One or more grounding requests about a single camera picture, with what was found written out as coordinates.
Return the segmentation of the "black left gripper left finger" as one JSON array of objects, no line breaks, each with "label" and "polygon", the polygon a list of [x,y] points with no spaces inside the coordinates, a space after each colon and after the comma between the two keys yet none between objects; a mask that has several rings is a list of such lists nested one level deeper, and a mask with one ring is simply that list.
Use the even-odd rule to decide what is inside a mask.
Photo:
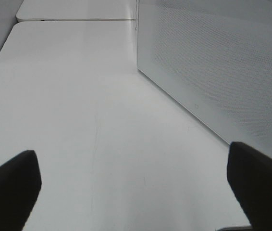
[{"label": "black left gripper left finger", "polygon": [[23,151],[0,166],[0,231],[24,228],[40,190],[35,151]]}]

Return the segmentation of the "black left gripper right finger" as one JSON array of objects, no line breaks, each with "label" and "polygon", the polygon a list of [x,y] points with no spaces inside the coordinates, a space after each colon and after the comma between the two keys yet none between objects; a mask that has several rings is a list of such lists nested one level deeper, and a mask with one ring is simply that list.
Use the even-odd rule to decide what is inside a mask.
[{"label": "black left gripper right finger", "polygon": [[272,231],[272,159],[243,142],[232,142],[228,183],[255,231]]}]

